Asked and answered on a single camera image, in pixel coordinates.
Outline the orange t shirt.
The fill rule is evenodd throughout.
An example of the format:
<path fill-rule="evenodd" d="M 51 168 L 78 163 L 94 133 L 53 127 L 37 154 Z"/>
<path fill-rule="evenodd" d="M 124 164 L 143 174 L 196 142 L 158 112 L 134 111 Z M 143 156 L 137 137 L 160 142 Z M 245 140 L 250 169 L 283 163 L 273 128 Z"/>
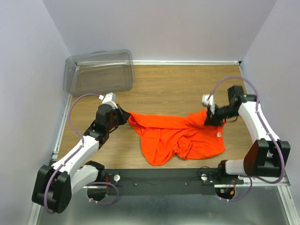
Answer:
<path fill-rule="evenodd" d="M 159 166 L 175 155 L 183 160 L 204 160 L 225 151 L 223 126 L 206 126 L 205 119 L 205 110 L 186 117 L 132 112 L 128 122 L 140 137 L 147 162 Z"/>

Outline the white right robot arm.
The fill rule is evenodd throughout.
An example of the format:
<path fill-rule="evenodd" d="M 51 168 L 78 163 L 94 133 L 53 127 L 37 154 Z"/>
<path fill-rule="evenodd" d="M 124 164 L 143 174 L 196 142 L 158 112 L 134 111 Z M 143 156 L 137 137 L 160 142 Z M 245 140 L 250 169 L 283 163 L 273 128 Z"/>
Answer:
<path fill-rule="evenodd" d="M 284 175 L 291 146 L 282 141 L 268 124 L 258 101 L 257 95 L 244 93 L 243 87 L 234 85 L 228 90 L 229 104 L 218 107 L 213 95 L 202 97 L 202 104 L 207 108 L 206 126 L 219 127 L 227 119 L 241 117 L 250 133 L 252 146 L 246 156 L 240 160 L 222 160 L 216 171 L 218 182 L 225 184 L 233 176 L 274 177 L 280 182 Z"/>

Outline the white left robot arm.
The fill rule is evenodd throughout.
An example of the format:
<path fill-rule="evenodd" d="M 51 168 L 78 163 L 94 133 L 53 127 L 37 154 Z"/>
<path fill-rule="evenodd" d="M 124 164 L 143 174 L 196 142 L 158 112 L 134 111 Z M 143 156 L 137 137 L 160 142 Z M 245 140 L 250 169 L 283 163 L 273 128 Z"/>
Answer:
<path fill-rule="evenodd" d="M 79 189 L 87 184 L 101 184 L 104 167 L 96 162 L 86 163 L 86 160 L 105 144 L 111 132 L 126 124 L 129 117 L 130 113 L 119 105 L 100 105 L 79 143 L 61 160 L 40 167 L 32 201 L 49 214 L 62 213 Z"/>

